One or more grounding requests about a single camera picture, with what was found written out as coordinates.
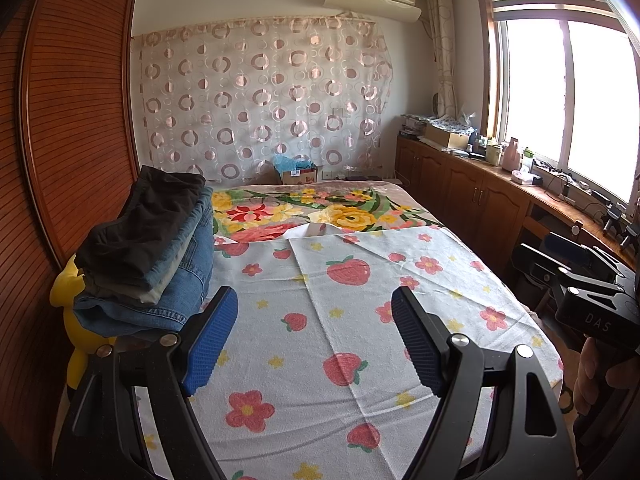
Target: folded black garment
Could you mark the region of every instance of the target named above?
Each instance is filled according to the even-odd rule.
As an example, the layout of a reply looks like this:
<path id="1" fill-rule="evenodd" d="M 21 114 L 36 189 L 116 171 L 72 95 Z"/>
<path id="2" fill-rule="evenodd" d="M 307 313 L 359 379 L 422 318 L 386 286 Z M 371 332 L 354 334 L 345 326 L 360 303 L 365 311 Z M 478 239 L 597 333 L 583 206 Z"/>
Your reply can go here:
<path id="1" fill-rule="evenodd" d="M 143 166 L 118 219 L 93 227 L 76 266 L 110 278 L 142 278 L 190 215 L 204 187 L 199 174 Z"/>

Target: bed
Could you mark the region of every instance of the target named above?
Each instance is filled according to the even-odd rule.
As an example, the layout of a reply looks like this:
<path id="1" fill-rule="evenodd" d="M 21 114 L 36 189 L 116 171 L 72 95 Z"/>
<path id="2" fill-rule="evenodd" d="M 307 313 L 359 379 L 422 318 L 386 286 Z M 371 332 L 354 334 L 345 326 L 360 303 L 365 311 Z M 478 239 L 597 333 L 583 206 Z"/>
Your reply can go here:
<path id="1" fill-rule="evenodd" d="M 402 478 L 438 399 L 393 322 L 399 285 L 482 347 L 531 346 L 559 395 L 562 361 L 527 309 L 398 186 L 249 186 L 212 203 L 209 298 L 232 286 L 239 315 L 191 403 L 229 479 Z M 172 478 L 146 390 L 136 393 L 155 472 Z M 467 462 L 491 402 L 484 388 Z"/>

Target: curtain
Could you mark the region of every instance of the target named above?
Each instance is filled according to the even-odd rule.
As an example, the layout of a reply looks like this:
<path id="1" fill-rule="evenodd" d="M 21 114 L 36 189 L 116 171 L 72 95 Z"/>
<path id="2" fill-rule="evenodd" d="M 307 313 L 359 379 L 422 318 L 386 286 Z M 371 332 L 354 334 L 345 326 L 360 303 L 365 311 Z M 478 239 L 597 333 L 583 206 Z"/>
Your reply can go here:
<path id="1" fill-rule="evenodd" d="M 456 64 L 456 41 L 451 0 L 427 0 L 429 26 L 438 64 L 438 117 L 456 118 L 458 110 L 453 88 Z"/>
<path id="2" fill-rule="evenodd" d="M 137 126 L 157 168 L 233 186 L 273 171 L 277 154 L 332 170 L 379 164 L 392 67 L 375 22 L 232 20 L 143 34 L 134 48 Z"/>

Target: window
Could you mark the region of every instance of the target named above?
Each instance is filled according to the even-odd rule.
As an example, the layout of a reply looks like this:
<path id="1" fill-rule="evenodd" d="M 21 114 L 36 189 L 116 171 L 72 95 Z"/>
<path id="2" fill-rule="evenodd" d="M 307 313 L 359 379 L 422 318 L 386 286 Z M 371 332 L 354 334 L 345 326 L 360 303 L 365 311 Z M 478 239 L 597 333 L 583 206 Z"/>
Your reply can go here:
<path id="1" fill-rule="evenodd" d="M 603 0 L 485 0 L 488 133 L 613 202 L 628 203 L 638 161 L 637 56 Z"/>

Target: pink bottle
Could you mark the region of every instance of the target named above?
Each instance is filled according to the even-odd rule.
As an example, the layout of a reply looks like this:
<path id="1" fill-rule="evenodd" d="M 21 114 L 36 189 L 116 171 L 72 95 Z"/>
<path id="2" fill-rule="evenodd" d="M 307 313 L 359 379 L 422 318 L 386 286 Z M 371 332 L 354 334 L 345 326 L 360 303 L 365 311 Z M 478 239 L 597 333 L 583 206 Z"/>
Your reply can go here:
<path id="1" fill-rule="evenodd" d="M 522 163 L 522 154 L 518 153 L 518 139 L 511 137 L 511 142 L 504 150 L 502 155 L 502 168 L 511 173 L 513 170 L 519 170 Z"/>

